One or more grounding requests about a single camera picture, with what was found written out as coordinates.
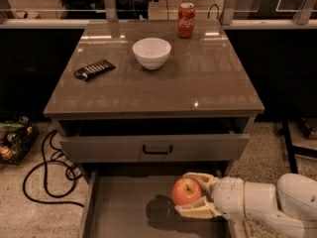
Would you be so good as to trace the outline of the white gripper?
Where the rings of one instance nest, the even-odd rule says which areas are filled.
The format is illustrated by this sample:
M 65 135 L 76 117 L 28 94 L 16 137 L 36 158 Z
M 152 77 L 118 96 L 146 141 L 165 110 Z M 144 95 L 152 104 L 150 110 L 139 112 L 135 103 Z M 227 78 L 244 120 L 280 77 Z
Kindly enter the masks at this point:
M 206 196 L 185 205 L 174 208 L 182 217 L 195 219 L 212 219 L 222 215 L 227 220 L 243 220 L 245 218 L 245 182 L 240 178 L 216 178 L 204 173 L 186 173 L 186 188 L 197 191 L 212 192 L 213 202 Z

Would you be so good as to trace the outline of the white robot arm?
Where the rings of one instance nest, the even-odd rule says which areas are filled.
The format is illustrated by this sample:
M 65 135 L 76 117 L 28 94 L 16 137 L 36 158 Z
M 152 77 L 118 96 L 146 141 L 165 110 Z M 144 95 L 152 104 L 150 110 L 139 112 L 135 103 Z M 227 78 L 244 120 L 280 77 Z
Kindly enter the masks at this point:
M 317 181 L 299 174 L 271 184 L 186 173 L 171 195 L 183 217 L 253 219 L 290 238 L 317 238 Z

